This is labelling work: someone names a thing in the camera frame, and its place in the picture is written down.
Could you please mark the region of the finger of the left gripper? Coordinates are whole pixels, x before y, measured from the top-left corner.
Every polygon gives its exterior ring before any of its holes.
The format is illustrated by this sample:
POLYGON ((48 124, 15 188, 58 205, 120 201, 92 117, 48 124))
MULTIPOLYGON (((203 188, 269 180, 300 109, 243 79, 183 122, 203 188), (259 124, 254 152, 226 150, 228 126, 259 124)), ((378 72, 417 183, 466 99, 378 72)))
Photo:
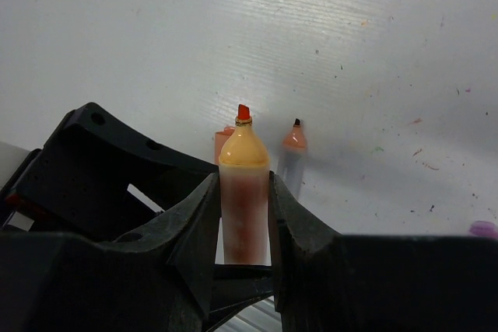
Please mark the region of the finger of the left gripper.
POLYGON ((271 266, 216 264, 209 318, 233 315, 273 294, 271 266))

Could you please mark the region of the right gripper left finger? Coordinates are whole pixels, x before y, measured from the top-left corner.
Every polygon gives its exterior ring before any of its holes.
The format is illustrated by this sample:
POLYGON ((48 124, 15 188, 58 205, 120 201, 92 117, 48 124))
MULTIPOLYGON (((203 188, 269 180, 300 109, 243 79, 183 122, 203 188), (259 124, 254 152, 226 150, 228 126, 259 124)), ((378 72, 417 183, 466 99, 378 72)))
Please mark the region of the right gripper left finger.
POLYGON ((219 232, 219 175, 209 174, 183 201, 118 237, 112 247, 150 262, 180 288, 202 316, 209 314, 219 232))

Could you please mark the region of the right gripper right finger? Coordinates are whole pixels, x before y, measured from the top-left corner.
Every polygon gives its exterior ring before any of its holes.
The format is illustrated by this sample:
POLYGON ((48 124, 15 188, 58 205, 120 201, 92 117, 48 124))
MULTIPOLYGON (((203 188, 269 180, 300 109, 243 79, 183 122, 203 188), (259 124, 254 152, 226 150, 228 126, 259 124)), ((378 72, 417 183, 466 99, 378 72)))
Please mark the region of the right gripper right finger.
POLYGON ((268 233, 275 308, 284 313, 290 302, 327 287, 328 250, 338 233, 306 209, 281 178, 270 173, 268 233))

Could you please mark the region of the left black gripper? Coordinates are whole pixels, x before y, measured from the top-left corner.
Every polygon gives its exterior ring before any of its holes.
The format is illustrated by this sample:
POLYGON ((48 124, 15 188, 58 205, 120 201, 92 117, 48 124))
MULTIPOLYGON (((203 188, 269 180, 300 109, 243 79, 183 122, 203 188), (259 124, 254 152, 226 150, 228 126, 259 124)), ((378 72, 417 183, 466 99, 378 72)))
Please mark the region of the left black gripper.
POLYGON ((129 186, 167 210, 217 170, 87 103, 64 116, 41 150, 1 147, 1 230, 110 241, 156 215, 129 186))

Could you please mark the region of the orange highlighter pen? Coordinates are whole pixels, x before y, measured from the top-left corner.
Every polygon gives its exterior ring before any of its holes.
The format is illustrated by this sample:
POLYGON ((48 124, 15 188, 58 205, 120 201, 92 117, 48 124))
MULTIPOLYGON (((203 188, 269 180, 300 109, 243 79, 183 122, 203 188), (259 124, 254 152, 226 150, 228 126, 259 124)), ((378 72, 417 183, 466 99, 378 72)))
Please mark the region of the orange highlighter pen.
POLYGON ((270 157, 238 106, 235 128, 219 154, 223 255, 226 264, 265 264, 268 250, 270 157))

